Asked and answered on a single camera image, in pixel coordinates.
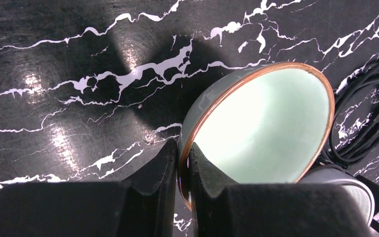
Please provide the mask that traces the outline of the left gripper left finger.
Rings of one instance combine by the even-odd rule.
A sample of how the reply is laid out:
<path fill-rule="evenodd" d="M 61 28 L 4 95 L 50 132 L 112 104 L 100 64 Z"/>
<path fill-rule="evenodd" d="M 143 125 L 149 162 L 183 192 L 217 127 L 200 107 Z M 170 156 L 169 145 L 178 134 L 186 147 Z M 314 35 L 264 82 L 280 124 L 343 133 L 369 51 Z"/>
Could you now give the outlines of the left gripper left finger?
<path fill-rule="evenodd" d="M 177 143 L 122 181 L 19 183 L 0 191 L 0 237 L 170 237 Z"/>

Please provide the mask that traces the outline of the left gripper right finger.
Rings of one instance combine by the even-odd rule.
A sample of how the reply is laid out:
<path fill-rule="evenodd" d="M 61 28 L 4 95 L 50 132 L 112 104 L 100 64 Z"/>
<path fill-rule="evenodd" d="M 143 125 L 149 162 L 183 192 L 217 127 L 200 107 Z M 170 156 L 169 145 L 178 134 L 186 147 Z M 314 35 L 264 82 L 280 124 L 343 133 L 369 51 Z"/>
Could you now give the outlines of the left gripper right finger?
<path fill-rule="evenodd" d="M 333 184 L 238 184 L 197 144 L 189 152 L 197 237 L 369 237 L 347 191 Z"/>

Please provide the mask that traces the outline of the pale green ceramic bowl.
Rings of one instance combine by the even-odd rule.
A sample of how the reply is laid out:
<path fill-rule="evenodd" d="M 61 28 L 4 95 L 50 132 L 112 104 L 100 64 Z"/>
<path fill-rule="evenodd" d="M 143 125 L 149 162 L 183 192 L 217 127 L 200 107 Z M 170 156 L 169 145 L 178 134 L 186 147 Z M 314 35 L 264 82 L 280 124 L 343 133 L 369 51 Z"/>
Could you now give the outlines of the pale green ceramic bowl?
<path fill-rule="evenodd" d="M 236 70 L 192 104 L 178 143 L 177 181 L 192 208 L 190 150 L 239 184 L 296 183 L 316 161 L 332 127 L 327 77 L 299 62 Z"/>

